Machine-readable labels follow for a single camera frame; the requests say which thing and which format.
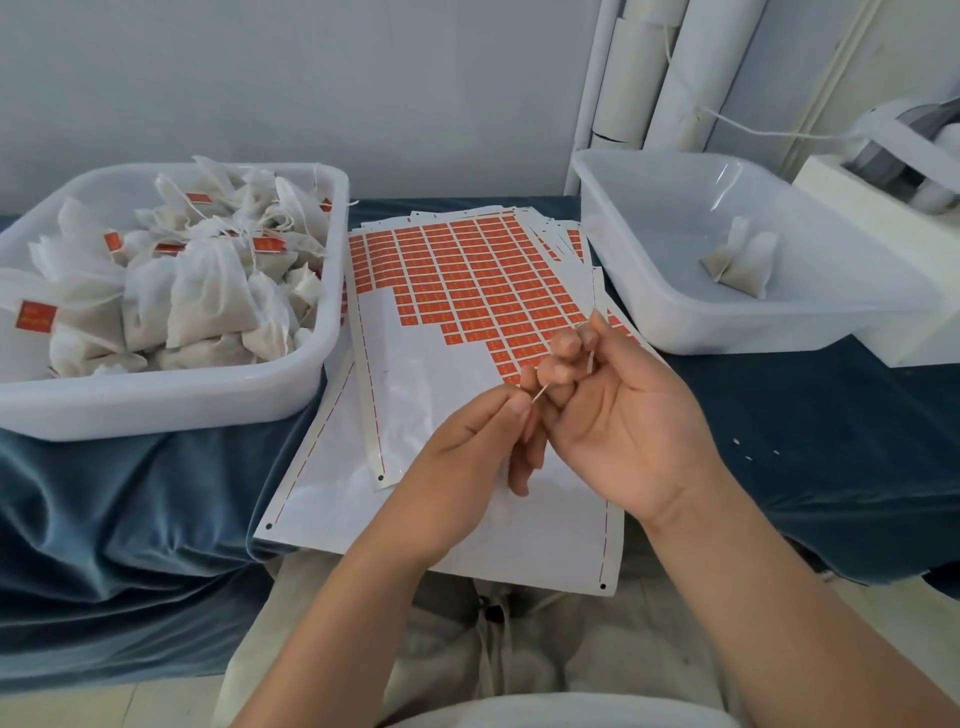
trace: tile floor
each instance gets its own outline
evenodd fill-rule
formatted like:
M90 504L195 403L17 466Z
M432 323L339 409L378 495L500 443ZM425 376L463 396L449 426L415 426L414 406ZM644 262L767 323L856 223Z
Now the tile floor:
M871 589L837 579L831 586L960 703L960 602L929 589L921 579ZM220 683L213 676L10 697L0 699L0 726L206 728Z

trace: hand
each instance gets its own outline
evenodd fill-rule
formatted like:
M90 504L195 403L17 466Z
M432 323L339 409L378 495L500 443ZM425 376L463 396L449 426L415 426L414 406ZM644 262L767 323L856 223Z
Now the hand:
M597 311L578 330L558 333L536 370L524 369L523 389L544 385L537 407L557 454L644 525L727 472L693 393Z
M511 489L525 494L533 465L520 439L532 411L526 392L504 384L454 412L423 446L370 530L391 552L424 570L435 566L483 519L508 457Z

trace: blue tablecloth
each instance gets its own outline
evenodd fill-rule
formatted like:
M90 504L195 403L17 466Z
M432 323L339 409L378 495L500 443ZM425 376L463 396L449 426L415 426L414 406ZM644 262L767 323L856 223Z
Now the blue tablecloth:
M364 202L351 223L491 203L579 217L575 198L443 199ZM852 338L667 358L733 473L834 569L882 582L960 560L960 366L888 370ZM264 425L0 431L0 692L223 670L271 586L259 562L275 550L252 530L322 390Z

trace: white plastic tray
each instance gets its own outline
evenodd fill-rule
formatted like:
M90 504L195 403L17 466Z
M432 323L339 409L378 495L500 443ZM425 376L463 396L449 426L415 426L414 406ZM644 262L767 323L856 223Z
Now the white plastic tray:
M349 180L335 167L256 164L313 188L316 175L330 199L330 229L321 278L321 302L313 336L277 361L241 367L120 376L48 378L49 338L14 329L0 310L0 427L44 440L88 440L148 432L242 425L288 417L316 394L324 359L340 331L347 247ZM75 197L106 225L136 227L133 211L162 204L154 178L175 181L197 175L192 163L124 164L72 180L0 233L0 267L33 271L27 249L42 234L58 234L57 213Z
M587 150L574 156L594 250L658 349L798 352L936 303L932 283L870 235L743 159ZM733 218L780 236L763 301L718 285L700 264Z

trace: roll of filter paper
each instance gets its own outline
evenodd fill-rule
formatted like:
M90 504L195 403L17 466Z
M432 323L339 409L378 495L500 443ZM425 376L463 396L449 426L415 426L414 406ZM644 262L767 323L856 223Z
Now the roll of filter paper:
M631 0L616 20L597 112L593 142L639 149L666 72L663 28L670 42L684 18L687 0Z

